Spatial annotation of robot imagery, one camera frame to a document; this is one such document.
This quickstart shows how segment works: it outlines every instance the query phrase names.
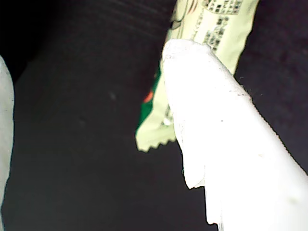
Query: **black surface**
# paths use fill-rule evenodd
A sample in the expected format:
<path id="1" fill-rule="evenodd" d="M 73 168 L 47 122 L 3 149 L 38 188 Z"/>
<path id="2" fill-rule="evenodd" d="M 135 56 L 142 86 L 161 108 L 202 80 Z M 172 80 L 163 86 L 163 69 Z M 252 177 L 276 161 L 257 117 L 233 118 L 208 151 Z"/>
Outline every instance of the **black surface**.
<path id="1" fill-rule="evenodd" d="M 236 77 L 307 171 L 308 3 L 274 3 L 260 2 Z M 30 62 L 15 84 L 7 231 L 216 230 L 203 190 L 185 186 L 177 144 L 144 154 L 134 141 L 174 4 L 33 3 L 8 23 L 0 52 L 15 80 Z"/>

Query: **plastic packet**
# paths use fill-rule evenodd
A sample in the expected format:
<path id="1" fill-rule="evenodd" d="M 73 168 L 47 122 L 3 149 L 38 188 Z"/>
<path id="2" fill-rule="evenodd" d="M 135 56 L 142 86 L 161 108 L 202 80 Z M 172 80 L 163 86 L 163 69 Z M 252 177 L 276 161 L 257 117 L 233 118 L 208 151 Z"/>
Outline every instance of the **plastic packet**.
<path id="1" fill-rule="evenodd" d="M 178 0 L 166 41 L 180 38 L 206 43 L 234 74 L 252 29 L 257 3 L 258 0 Z M 176 139 L 161 62 L 154 86 L 141 105 L 136 129 L 137 148 L 144 152 Z"/>

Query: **green wrapper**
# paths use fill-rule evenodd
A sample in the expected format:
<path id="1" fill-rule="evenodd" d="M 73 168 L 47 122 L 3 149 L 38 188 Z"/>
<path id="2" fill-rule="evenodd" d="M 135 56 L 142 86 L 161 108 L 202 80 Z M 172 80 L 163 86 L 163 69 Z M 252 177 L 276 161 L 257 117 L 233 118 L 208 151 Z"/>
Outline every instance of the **green wrapper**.
<path id="1" fill-rule="evenodd" d="M 258 0 L 178 0 L 166 41 L 180 38 L 206 43 L 234 74 L 252 28 L 257 3 Z M 141 105 L 136 144 L 138 150 L 147 152 L 175 139 L 160 61 L 154 85 Z"/>

